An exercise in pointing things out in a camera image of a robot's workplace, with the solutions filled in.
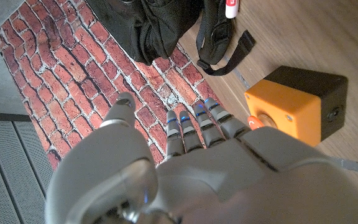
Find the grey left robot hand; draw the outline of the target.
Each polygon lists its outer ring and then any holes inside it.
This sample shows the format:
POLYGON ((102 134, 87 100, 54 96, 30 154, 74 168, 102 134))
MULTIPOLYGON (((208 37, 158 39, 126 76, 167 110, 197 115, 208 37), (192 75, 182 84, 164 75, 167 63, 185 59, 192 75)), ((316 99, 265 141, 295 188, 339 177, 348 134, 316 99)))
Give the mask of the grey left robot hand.
POLYGON ((156 165, 121 93, 62 160, 47 223, 358 223, 358 188, 328 156, 273 128, 251 130, 212 98, 167 113, 156 165))

